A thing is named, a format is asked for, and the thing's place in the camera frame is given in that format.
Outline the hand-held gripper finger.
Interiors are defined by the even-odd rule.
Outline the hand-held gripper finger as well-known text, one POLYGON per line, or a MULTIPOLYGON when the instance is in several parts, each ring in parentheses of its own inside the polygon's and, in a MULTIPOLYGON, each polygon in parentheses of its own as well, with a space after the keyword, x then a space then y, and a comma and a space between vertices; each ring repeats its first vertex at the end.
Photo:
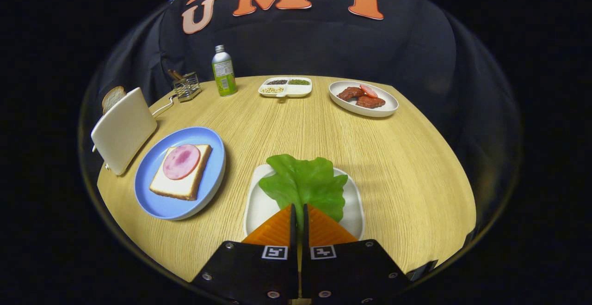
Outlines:
POLYGON ((308 206, 303 209, 302 297, 312 305, 385 305, 410 286, 375 239, 311 246, 308 206))
POLYGON ((294 206, 266 221, 281 244, 224 241, 191 284, 225 305, 289 305, 298 297, 297 223, 294 206))

